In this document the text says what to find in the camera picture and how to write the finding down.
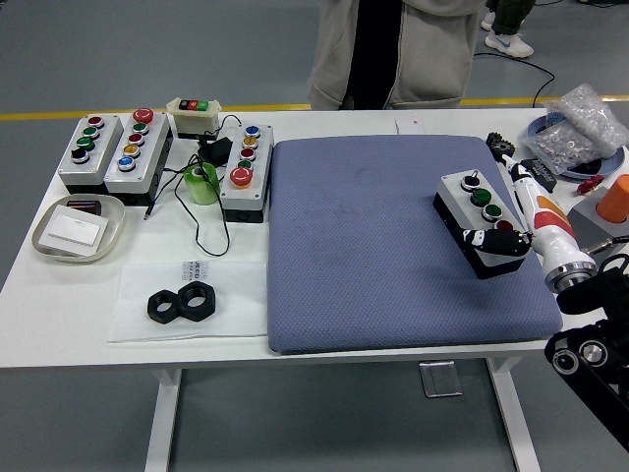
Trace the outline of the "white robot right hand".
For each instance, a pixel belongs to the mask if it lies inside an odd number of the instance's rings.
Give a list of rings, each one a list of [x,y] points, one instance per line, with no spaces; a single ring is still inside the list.
[[[466,247],[501,256],[524,256],[533,249],[543,258],[543,275],[548,279],[573,273],[594,275],[596,262],[579,248],[573,228],[555,199],[512,157],[503,154],[497,161],[512,178],[527,230],[457,228],[455,239]]]

